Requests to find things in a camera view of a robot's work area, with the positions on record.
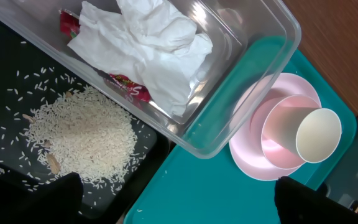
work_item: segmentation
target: red candy wrapper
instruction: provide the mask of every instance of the red candy wrapper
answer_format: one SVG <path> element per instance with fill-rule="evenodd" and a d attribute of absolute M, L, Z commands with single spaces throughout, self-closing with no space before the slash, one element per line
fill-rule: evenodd
<path fill-rule="evenodd" d="M 80 17 L 69 10 L 60 11 L 60 32 L 74 39 L 80 33 Z M 109 74 L 110 82 L 126 91 L 129 98 L 149 102 L 151 99 L 149 91 L 145 86 L 132 82 L 125 75 Z"/>

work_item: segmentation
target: white rice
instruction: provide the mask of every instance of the white rice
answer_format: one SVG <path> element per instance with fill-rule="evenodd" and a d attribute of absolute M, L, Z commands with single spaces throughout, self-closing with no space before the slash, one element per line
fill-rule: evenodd
<path fill-rule="evenodd" d="M 83 93 L 64 94 L 42 105 L 34 118 L 28 138 L 51 143 L 37 160 L 47 165 L 47 154 L 53 154 L 60 164 L 56 177 L 76 172 L 85 182 L 124 180 L 136 144 L 131 116 L 98 90 L 86 86 Z"/>

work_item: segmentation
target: clear plastic container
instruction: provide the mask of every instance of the clear plastic container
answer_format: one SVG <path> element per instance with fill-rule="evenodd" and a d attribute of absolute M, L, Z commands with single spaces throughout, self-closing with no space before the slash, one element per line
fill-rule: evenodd
<path fill-rule="evenodd" d="M 59 10 L 81 12 L 82 0 L 0 0 L 0 20 L 31 41 L 56 61 L 119 103 L 151 127 L 179 144 L 195 156 L 208 159 L 216 155 L 241 124 L 249 118 L 266 92 L 298 47 L 299 24 L 281 0 L 171 0 L 178 10 L 193 19 L 198 32 L 205 32 L 213 42 L 213 52 L 206 57 L 185 114 L 172 116 L 155 103 L 144 103 L 127 96 L 118 87 L 107 85 L 102 76 L 83 63 L 60 33 Z M 89 0 L 105 11 L 119 12 L 114 0 Z M 265 57 L 254 43 L 271 36 L 282 37 L 274 49 L 274 57 Z M 242 100 L 242 106 L 234 106 Z"/>

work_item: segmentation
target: brown wooden surface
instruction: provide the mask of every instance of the brown wooden surface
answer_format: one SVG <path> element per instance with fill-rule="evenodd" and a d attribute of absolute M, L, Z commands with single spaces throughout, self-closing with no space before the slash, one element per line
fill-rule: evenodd
<path fill-rule="evenodd" d="M 301 25 L 300 50 L 358 115 L 358 0 L 284 0 Z"/>

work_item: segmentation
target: plastic bin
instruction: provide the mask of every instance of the plastic bin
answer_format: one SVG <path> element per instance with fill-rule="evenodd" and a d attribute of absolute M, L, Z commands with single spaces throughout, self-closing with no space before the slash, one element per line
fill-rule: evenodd
<path fill-rule="evenodd" d="M 200 68 L 206 72 L 206 78 L 198 80 L 185 114 L 177 117 L 166 114 L 153 102 L 136 101 L 119 88 L 107 86 L 102 76 L 67 47 L 70 40 L 60 33 L 59 10 L 80 14 L 81 2 L 0 0 L 0 20 L 136 117 L 203 159 L 216 155 L 249 117 L 289 61 L 301 37 L 297 21 L 281 0 L 172 0 L 182 13 L 197 23 L 198 32 L 210 36 L 214 45 L 213 52 Z M 100 9 L 119 12 L 115 1 L 89 2 Z M 243 58 L 256 40 L 268 36 L 283 39 L 282 45 L 266 49 L 273 52 L 274 57 L 258 54 Z M 246 89 L 271 74 L 274 75 L 268 83 L 258 83 L 238 111 L 233 111 Z M 222 100 L 226 102 L 225 107 L 219 106 Z M 215 127 L 219 131 L 203 141 L 195 141 L 199 137 L 193 133 L 204 131 L 198 129 L 196 121 L 207 104 L 219 121 Z"/>

